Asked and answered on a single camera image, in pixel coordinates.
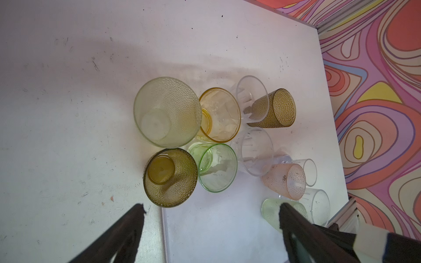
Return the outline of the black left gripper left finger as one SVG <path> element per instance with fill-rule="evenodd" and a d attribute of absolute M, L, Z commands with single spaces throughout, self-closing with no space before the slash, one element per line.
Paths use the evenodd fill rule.
<path fill-rule="evenodd" d="M 136 260 L 146 211 L 135 204 L 72 263 L 133 263 Z"/>

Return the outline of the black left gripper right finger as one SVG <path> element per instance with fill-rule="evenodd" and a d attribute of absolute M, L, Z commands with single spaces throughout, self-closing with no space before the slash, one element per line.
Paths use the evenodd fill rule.
<path fill-rule="evenodd" d="M 279 222 L 291 263 L 358 263 L 356 235 L 311 224 L 290 204 L 280 205 Z"/>

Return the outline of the pale green textured cup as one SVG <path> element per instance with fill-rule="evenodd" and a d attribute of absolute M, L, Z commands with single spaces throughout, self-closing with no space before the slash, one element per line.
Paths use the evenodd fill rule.
<path fill-rule="evenodd" d="M 268 198 L 266 199 L 261 208 L 262 217 L 279 233 L 282 233 L 280 229 L 279 212 L 280 206 L 284 203 L 290 204 L 300 215 L 305 219 L 308 218 L 306 208 L 297 201 L 280 198 Z"/>

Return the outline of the pink cup back row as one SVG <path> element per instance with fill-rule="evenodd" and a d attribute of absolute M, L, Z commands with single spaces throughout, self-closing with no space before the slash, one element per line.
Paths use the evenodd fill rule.
<path fill-rule="evenodd" d="M 261 181 L 270 190 L 292 200 L 299 200 L 306 190 L 304 169 L 299 164 L 275 164 Z"/>

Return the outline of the small clear cup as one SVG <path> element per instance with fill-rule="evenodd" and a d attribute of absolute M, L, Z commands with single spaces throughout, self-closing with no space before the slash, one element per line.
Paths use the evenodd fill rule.
<path fill-rule="evenodd" d="M 313 187 L 316 184 L 318 179 L 318 170 L 312 159 L 291 160 L 291 163 L 299 164 L 303 168 L 307 186 Z"/>

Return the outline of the clear cup front row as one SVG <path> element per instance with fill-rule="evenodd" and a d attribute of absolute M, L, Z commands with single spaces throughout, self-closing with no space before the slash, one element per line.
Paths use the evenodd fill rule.
<path fill-rule="evenodd" d="M 239 163 L 239 172 L 261 177 L 274 163 L 270 135 L 262 128 L 251 127 L 240 132 L 230 143 Z"/>

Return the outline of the clear cup row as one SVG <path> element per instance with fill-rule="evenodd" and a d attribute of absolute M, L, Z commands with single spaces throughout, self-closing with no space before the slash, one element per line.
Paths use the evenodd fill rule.
<path fill-rule="evenodd" d="M 230 143 L 239 163 L 239 172 L 261 177 L 274 163 L 270 135 L 262 128 L 251 127 L 240 132 Z"/>
<path fill-rule="evenodd" d="M 265 85 L 255 76 L 247 75 L 236 82 L 229 92 L 236 99 L 244 123 L 262 121 L 269 112 L 269 94 Z"/>

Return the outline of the pale yellow textured cup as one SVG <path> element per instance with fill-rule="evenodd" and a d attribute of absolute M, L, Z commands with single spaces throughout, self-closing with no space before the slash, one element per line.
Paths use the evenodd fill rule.
<path fill-rule="evenodd" d="M 186 145 L 201 127 L 201 104 L 183 81 L 158 77 L 146 82 L 137 93 L 133 115 L 142 136 L 161 148 Z"/>

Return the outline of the brown olive textured cup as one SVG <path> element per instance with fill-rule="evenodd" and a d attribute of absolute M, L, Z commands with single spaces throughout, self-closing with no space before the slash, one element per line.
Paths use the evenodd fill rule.
<path fill-rule="evenodd" d="M 260 122 L 248 123 L 250 127 L 259 128 L 286 128 L 290 127 L 296 119 L 296 104 L 288 90 L 280 88 L 270 94 L 269 110 L 266 117 Z"/>

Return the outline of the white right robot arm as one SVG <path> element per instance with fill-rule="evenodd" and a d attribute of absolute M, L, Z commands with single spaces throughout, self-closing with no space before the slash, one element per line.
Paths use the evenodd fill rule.
<path fill-rule="evenodd" d="M 369 224 L 357 233 L 318 227 L 333 243 L 361 263 L 419 263 L 421 242 Z"/>

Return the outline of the lavender tray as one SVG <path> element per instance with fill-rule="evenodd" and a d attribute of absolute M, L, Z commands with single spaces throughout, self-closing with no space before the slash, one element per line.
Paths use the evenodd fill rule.
<path fill-rule="evenodd" d="M 283 235 L 261 214 L 263 202 L 284 197 L 258 177 L 239 172 L 224 191 L 197 184 L 183 204 L 162 211 L 169 263 L 285 263 Z"/>

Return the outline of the amber yellow cup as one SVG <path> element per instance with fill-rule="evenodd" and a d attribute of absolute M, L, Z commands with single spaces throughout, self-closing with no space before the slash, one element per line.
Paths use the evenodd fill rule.
<path fill-rule="evenodd" d="M 241 126 L 237 100 L 226 89 L 214 87 L 200 96 L 202 122 L 198 140 L 226 143 L 236 137 Z"/>

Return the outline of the clear cup back row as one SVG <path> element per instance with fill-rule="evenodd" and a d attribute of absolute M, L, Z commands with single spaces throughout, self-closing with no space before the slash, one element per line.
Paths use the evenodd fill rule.
<path fill-rule="evenodd" d="M 265 85 L 255 76 L 247 75 L 236 82 L 229 92 L 236 99 L 244 123 L 262 121 L 269 112 L 269 94 Z"/>

